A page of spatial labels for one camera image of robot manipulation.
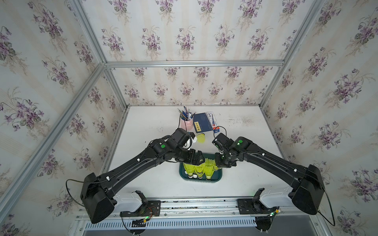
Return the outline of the yellow shuttlecock pile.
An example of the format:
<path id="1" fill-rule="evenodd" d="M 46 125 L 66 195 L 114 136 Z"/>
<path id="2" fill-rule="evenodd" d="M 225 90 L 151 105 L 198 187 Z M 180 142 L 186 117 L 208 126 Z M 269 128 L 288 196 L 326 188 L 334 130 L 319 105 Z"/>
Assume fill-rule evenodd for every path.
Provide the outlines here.
<path id="1" fill-rule="evenodd" d="M 197 135 L 197 141 L 201 144 L 205 143 L 206 141 L 206 136 L 204 133 L 201 133 L 199 135 Z"/>

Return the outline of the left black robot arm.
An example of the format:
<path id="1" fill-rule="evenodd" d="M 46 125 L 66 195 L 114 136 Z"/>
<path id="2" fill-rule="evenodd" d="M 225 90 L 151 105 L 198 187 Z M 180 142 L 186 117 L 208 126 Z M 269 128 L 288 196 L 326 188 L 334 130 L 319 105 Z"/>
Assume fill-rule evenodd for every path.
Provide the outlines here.
<path id="1" fill-rule="evenodd" d="M 205 162 L 203 153 L 191 149 L 195 134 L 177 128 L 171 135 L 152 140 L 136 157 L 123 165 L 96 176 L 84 178 L 80 200 L 93 224 L 107 218 L 115 209 L 115 195 L 142 173 L 174 159 L 177 162 L 199 166 Z"/>

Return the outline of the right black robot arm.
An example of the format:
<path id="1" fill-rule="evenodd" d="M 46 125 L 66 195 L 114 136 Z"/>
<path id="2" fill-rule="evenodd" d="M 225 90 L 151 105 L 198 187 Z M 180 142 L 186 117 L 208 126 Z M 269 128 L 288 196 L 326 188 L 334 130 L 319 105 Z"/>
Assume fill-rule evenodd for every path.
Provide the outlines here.
<path id="1" fill-rule="evenodd" d="M 325 186 L 321 171 L 314 165 L 304 167 L 282 159 L 258 146 L 253 141 L 238 137 L 235 141 L 219 134 L 212 141 L 220 154 L 216 154 L 219 168 L 231 168 L 237 162 L 247 161 L 270 172 L 287 183 L 292 191 L 288 198 L 304 213 L 316 215 L 319 210 Z"/>

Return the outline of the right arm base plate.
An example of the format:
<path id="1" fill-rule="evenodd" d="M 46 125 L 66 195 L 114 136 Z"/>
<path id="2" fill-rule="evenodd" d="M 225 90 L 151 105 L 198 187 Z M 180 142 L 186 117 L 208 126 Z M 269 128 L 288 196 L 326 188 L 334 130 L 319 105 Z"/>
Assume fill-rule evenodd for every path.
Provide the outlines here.
<path id="1" fill-rule="evenodd" d="M 272 214 L 279 210 L 279 207 L 266 207 L 260 200 L 255 198 L 238 199 L 237 206 L 240 214 Z"/>

